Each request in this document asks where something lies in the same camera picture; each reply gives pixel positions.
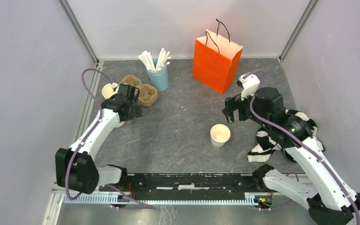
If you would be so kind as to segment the brown cardboard cup carrier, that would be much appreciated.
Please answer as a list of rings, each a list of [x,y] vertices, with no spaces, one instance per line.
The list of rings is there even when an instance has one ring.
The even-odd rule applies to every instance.
[[[139,89],[138,100],[142,106],[151,106],[158,99],[158,91],[150,84],[139,84],[136,86]]]

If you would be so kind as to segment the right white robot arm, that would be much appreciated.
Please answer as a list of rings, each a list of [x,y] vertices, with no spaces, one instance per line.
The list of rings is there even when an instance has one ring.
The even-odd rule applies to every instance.
[[[331,166],[314,137],[313,126],[284,106],[277,89],[263,87],[243,97],[225,100],[223,114],[259,124],[268,136],[300,165],[312,186],[289,178],[273,166],[264,164],[253,172],[252,186],[257,191],[277,191],[304,207],[319,225],[345,225],[352,219],[360,224],[360,193],[350,188]]]

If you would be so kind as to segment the orange paper bag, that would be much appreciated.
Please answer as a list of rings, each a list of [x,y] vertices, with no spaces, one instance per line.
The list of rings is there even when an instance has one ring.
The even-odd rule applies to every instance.
[[[218,33],[220,20],[215,32],[206,30],[205,35],[195,40],[192,76],[220,94],[233,83],[239,65],[243,46]]]

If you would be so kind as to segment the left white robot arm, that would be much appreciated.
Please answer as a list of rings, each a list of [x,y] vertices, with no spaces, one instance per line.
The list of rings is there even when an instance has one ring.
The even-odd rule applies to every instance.
[[[111,184],[117,191],[128,187],[127,170],[116,165],[96,167],[94,159],[110,132],[121,122],[142,116],[138,103],[139,89],[120,84],[117,93],[104,100],[92,124],[69,148],[55,154],[56,183],[80,193],[91,194],[102,185]]]

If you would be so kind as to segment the white paper coffee cup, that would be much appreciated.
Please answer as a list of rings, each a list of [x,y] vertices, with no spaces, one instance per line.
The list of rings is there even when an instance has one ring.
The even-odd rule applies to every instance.
[[[222,147],[231,137],[230,129],[224,124],[216,124],[210,129],[211,144],[215,148]]]

